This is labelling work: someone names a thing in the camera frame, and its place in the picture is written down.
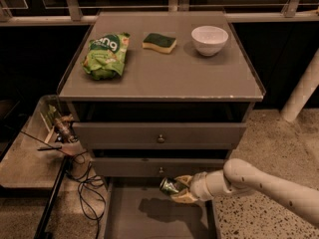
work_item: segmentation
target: green sponge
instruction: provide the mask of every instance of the green sponge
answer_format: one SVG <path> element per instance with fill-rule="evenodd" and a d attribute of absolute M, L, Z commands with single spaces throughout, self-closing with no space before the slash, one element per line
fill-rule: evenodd
<path fill-rule="evenodd" d="M 144 49 L 153 49 L 161 53 L 169 54 L 176 46 L 176 38 L 168 37 L 157 33 L 150 33 L 143 40 Z"/>

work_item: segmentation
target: drawer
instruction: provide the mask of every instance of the drawer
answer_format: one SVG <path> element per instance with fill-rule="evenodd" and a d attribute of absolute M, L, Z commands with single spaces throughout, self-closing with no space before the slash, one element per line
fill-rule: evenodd
<path fill-rule="evenodd" d="M 105 239 L 221 238 L 213 201 L 173 202 L 160 192 L 160 180 L 112 178 L 107 199 Z"/>
<path fill-rule="evenodd" d="M 104 177 L 177 177 L 222 169 L 224 159 L 208 158 L 94 158 L 95 172 Z"/>
<path fill-rule="evenodd" d="M 89 149 L 234 149 L 245 123 L 75 122 L 75 133 Z"/>

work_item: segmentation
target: drawer knob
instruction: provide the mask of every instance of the drawer knob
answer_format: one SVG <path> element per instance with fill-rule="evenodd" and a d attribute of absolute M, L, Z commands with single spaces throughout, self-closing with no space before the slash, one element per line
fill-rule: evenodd
<path fill-rule="evenodd" d="M 164 169 L 162 167 L 160 167 L 159 168 L 159 174 L 164 174 L 164 173 L 165 173 Z"/>
<path fill-rule="evenodd" d="M 158 137 L 158 143 L 164 143 L 164 142 L 165 142 L 165 138 L 162 136 L 162 134 L 160 134 Z"/>

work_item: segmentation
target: open drawer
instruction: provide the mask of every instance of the open drawer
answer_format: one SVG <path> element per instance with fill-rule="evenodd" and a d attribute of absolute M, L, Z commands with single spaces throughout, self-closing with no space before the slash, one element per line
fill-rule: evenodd
<path fill-rule="evenodd" d="M 220 238 L 213 202 L 175 203 L 159 186 L 159 178 L 111 178 L 104 238 Z"/>

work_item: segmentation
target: metal pole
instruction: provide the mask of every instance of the metal pole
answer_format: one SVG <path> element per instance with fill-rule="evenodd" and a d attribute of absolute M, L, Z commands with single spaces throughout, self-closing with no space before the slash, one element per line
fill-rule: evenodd
<path fill-rule="evenodd" d="M 294 17 L 300 0 L 288 0 L 288 3 L 283 7 L 282 14 L 285 17 Z"/>
<path fill-rule="evenodd" d="M 6 4 L 6 1 L 0 0 L 0 21 L 8 21 L 10 18 L 12 18 L 12 14 Z"/>
<path fill-rule="evenodd" d="M 57 195 L 59 193 L 59 189 L 60 189 L 62 180 L 64 178 L 65 172 L 69 168 L 69 164 L 70 164 L 70 157 L 65 155 L 63 158 L 62 164 L 60 166 L 59 173 L 58 173 L 56 180 L 54 182 L 54 185 L 53 185 L 53 188 L 51 191 L 51 196 L 50 196 L 50 198 L 47 202 L 47 205 L 44 209 L 44 212 L 42 214 L 42 217 L 41 217 L 40 223 L 38 225 L 38 229 L 37 229 L 37 232 L 36 232 L 34 239 L 43 239 L 43 238 L 50 237 L 49 233 L 45 233 L 45 229 L 46 229 L 46 226 L 48 224 L 55 200 L 56 200 Z"/>
<path fill-rule="evenodd" d="M 71 19 L 74 21 L 79 21 L 82 18 L 82 11 L 79 7 L 78 0 L 67 0 L 68 7 L 69 7 L 69 13 L 71 16 Z"/>
<path fill-rule="evenodd" d="M 319 85 L 319 49 L 313 56 L 289 100 L 280 112 L 287 121 L 294 121 Z"/>

